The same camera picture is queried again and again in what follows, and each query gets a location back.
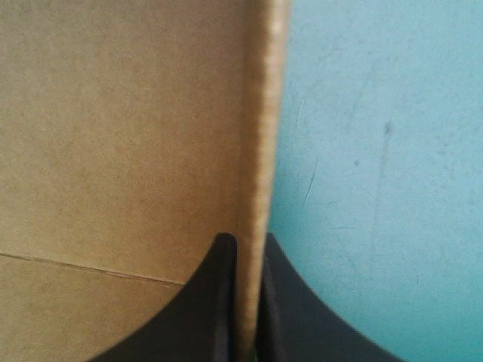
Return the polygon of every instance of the scratch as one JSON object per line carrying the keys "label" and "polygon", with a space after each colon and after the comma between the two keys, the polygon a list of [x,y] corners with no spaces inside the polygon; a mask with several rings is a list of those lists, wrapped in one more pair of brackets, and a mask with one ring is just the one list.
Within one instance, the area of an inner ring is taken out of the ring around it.
{"label": "scratch", "polygon": [[299,107],[299,112],[297,114],[297,120],[295,121],[295,131],[297,132],[299,129],[299,123],[300,123],[300,116],[302,115],[303,107],[305,106],[305,99],[302,101]]}
{"label": "scratch", "polygon": [[357,111],[357,108],[361,103],[362,96],[364,96],[365,90],[368,87],[369,81],[371,80],[375,70],[376,70],[376,62],[374,61],[371,65],[371,69],[369,69],[369,71],[365,75],[364,81],[362,82],[362,86],[359,89],[359,92],[357,93],[354,103],[352,104],[352,107],[349,111],[349,115],[347,116],[346,133],[350,133],[351,131],[352,121],[354,121],[355,111]]}
{"label": "scratch", "polygon": [[318,166],[318,158],[315,159],[314,171],[312,172],[312,177],[310,177],[309,188],[307,189],[307,192],[305,193],[305,197],[303,198],[302,206],[305,206],[305,203],[307,202],[307,198],[309,198],[310,191],[312,190],[312,184],[314,183],[315,175],[317,174],[317,166]]}
{"label": "scratch", "polygon": [[377,224],[379,223],[379,209],[380,209],[380,199],[383,190],[383,182],[386,178],[386,167],[387,167],[387,158],[389,154],[389,143],[391,141],[392,135],[392,125],[390,122],[387,122],[384,125],[384,143],[383,149],[381,151],[380,161],[379,161],[379,173],[377,177],[377,187],[376,187],[376,196],[374,198],[374,212],[372,218],[372,227],[371,227],[371,255],[374,255],[374,240],[376,238],[376,231],[377,231]]}

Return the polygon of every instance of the cardboard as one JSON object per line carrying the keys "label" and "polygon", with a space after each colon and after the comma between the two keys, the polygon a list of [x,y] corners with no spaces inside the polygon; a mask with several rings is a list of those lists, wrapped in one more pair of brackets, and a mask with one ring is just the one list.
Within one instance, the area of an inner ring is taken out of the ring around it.
{"label": "cardboard", "polygon": [[248,2],[241,199],[235,291],[236,358],[254,359],[263,250],[275,168],[289,2]]}
{"label": "cardboard", "polygon": [[142,326],[180,288],[0,257],[0,360],[87,360]]}
{"label": "cardboard", "polygon": [[0,14],[0,253],[185,282],[235,228],[242,3]]}
{"label": "cardboard", "polygon": [[18,0],[0,19],[0,360],[120,340],[218,232],[239,240],[247,360],[286,1]]}

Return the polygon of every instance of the black curved piece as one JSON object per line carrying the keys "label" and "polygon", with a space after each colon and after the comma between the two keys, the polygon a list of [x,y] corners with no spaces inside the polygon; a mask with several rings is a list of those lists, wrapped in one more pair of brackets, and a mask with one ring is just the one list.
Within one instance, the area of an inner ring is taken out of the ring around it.
{"label": "black curved piece", "polygon": [[259,362],[401,362],[329,309],[267,236],[258,317]]}
{"label": "black curved piece", "polygon": [[144,327],[91,362],[228,362],[236,244],[216,236],[185,287]]}

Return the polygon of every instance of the light blue wall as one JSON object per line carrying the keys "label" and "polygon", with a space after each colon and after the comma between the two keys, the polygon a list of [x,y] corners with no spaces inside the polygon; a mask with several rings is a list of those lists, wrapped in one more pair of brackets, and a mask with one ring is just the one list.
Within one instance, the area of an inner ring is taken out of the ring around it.
{"label": "light blue wall", "polygon": [[483,360],[483,2],[294,0],[271,230],[409,361]]}

